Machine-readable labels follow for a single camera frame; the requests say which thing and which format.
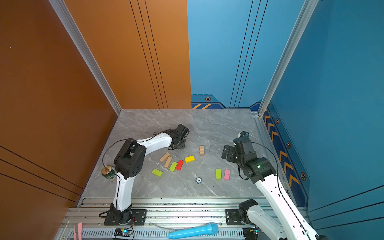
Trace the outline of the printed natural wood plank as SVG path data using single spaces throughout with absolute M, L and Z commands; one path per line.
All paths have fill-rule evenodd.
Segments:
M 171 155 L 170 153 L 166 153 L 166 154 L 164 154 L 164 155 L 160 158 L 160 162 L 163 163 L 165 160 L 168 159 L 168 157 L 169 157 L 170 155 Z

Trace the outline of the wooden arch block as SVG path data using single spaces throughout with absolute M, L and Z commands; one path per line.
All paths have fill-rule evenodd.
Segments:
M 200 152 L 200 155 L 203 156 L 205 154 L 205 146 L 200 146 L 199 152 Z

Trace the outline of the plain natural wood plank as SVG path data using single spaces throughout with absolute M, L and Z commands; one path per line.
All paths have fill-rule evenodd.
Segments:
M 168 169 L 168 168 L 170 167 L 170 165 L 171 165 L 171 163 L 172 163 L 172 160 L 173 160 L 173 158 L 172 158 L 171 156 L 169 156 L 169 157 L 167 158 L 167 161 L 166 161 L 166 163 L 165 163 L 165 165 L 164 165 L 164 167 L 165 167 L 166 169 Z

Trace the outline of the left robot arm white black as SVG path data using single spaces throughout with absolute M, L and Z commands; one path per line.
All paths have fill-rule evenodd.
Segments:
M 132 226 L 135 223 L 134 218 L 138 220 L 137 225 L 144 225 L 147 211 L 132 210 L 132 191 L 134 180 L 143 168 L 145 157 L 164 148 L 183 150 L 186 143 L 185 138 L 189 132 L 187 127 L 180 124 L 175 129 L 164 130 L 147 139 L 128 138 L 125 140 L 114 159 L 117 176 L 115 198 L 110 209 L 99 215 L 105 218 L 104 225 Z

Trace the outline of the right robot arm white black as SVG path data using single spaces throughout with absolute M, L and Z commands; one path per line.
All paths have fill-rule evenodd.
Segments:
M 271 162 L 257 156 L 248 132 L 240 132 L 232 146 L 224 146 L 222 159 L 238 165 L 238 170 L 244 172 L 244 179 L 251 180 L 262 192 L 277 216 L 273 219 L 256 200 L 249 199 L 239 205 L 239 222 L 255 225 L 272 240 L 327 239 L 327 236 L 318 234 L 300 213 Z

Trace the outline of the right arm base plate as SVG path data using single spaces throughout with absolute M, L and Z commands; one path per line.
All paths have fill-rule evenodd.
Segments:
M 239 209 L 226 209 L 225 210 L 226 215 L 226 224 L 228 226 L 237 226 L 237 225 L 247 225 L 239 212 Z

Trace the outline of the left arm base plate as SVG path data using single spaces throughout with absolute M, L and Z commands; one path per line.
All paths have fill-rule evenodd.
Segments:
M 147 217 L 146 209 L 127 209 L 123 212 L 108 210 L 105 226 L 143 226 Z

